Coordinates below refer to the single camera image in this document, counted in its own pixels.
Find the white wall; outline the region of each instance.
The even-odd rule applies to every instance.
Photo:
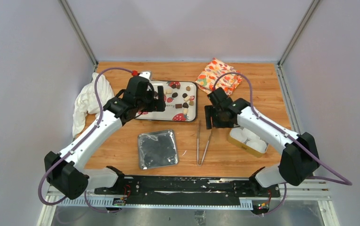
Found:
[[[360,2],[322,1],[284,69],[302,129],[353,182],[329,183],[340,223],[360,225]]]
[[[99,61],[277,61],[311,0],[69,0]]]
[[[91,65],[58,1],[0,0],[0,225],[35,225],[44,156],[71,140]]]

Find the metal tray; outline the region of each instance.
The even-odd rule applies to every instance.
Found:
[[[142,133],[138,137],[139,166],[142,170],[179,163],[174,131]]]
[[[166,108],[164,112],[145,112],[141,116],[137,117],[138,120],[155,120],[155,121],[185,121],[192,122],[196,119],[197,115],[197,90],[198,86],[191,81],[151,81],[155,90],[158,90],[158,86],[163,86],[164,90],[170,90],[172,93],[165,95]],[[177,93],[177,97],[173,98],[173,93]],[[184,107],[176,108],[176,104],[183,105],[186,103],[183,98],[183,94],[190,96],[190,100],[194,101],[194,105],[188,104],[188,113],[183,114]]]

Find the strawberry print tray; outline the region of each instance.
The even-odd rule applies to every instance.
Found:
[[[164,87],[164,112],[145,112],[136,119],[157,121],[194,121],[197,111],[197,85],[191,81],[151,81],[154,90]]]

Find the patterned cloth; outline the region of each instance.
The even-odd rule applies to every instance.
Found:
[[[205,67],[205,69],[198,76],[195,81],[198,87],[207,94],[210,94],[213,90],[213,85],[217,78],[227,72],[238,72],[234,67],[229,66],[222,61],[213,58],[212,61]],[[226,75],[216,84],[216,88],[222,87],[228,96],[233,94],[234,90],[242,81],[239,75]]]

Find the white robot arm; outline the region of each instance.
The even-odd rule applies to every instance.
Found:
[[[245,127],[273,146],[281,155],[279,164],[256,171],[249,179],[256,182],[256,193],[279,183],[298,186],[319,167],[297,144],[302,144],[317,159],[315,140],[309,133],[302,135],[284,128],[254,109],[251,104],[240,98],[233,101],[222,88],[208,95],[212,105],[205,106],[207,129],[232,128],[234,125]]]
[[[136,118],[138,112],[165,110],[164,89],[158,86],[158,91],[154,91],[150,83],[151,72],[142,72],[134,76],[129,80],[126,89],[122,89],[114,98],[108,100],[103,107],[102,118],[95,120],[58,154],[49,152],[45,156],[47,181],[69,199],[79,197],[85,190],[115,186],[118,178],[124,177],[121,171],[112,166],[99,170],[84,169],[84,166],[105,140],[126,122]]]

